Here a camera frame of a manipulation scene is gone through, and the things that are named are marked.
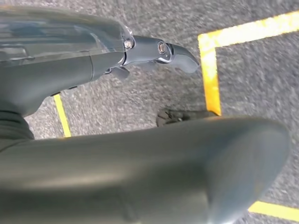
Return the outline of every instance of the screw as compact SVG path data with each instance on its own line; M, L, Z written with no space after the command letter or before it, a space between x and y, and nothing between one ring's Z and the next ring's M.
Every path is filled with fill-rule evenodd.
M111 71L112 71L112 69L109 68L108 70L105 71L105 74L109 74L109 73L111 73Z
M164 54L165 52L165 43L164 42L159 42L158 43L158 51L160 54Z
M125 47L127 48L127 49L132 48L132 42L131 42L131 41L125 41L125 42L124 42L124 45L125 45Z

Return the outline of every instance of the gray asphalt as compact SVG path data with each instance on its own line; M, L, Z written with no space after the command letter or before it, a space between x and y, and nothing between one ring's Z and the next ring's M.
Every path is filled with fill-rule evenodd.
M299 0L5 0L13 5L70 8L121 20L135 34L159 37L199 56L197 35L299 9ZM224 115L248 114L282 121L292 132L293 153L263 201L299 208L299 33L217 50ZM113 133L155 126L158 110L205 107L201 72L187 76L159 67L132 67L120 82L113 75L63 91L72 135ZM52 98L26 118L35 138L62 137ZM239 223L289 224L245 214Z

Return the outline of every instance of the asphalt ground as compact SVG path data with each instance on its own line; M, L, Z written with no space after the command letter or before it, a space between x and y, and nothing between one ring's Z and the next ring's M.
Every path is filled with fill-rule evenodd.
M134 34L183 45L199 58L197 37L247 22L299 10L299 0L0 0L12 5L69 8L115 18ZM217 48L223 115L277 119L292 134L293 151L283 172L260 201L299 209L299 33ZM161 108L205 108L201 69L191 76L158 67L131 67L120 82L113 75L61 93L72 136L156 126ZM27 117L36 139L63 137L53 98ZM256 213L238 223L295 223Z

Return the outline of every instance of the bolt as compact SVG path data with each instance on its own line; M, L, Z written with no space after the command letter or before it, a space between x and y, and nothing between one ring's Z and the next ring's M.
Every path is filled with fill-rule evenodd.
M125 41L125 42L124 42L124 45L125 45L125 47L127 48L127 49L132 48L132 42L131 42L131 41Z
M159 42L158 44L158 51L160 54L164 54L165 52L165 43L164 42Z

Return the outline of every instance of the yellow painted line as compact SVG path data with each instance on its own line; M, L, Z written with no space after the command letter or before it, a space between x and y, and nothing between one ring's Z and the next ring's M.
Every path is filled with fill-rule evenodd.
M216 49L211 48L207 51L201 51L200 60L207 110L221 115L217 74Z
M299 209L289 208L279 204L255 202L250 207L248 211L299 222Z
M57 94L54 96L56 107L57 108L59 118L60 119L61 125L63 126L63 133L65 137L70 137L70 130L67 118L64 112L63 102L61 101L60 95Z
M199 35L199 48L207 109L221 115L216 48L298 30L299 11L296 11ZM299 209L282 205L256 202L248 211L299 222Z
M299 11L216 30L199 36L199 45L213 48L278 36L299 30Z

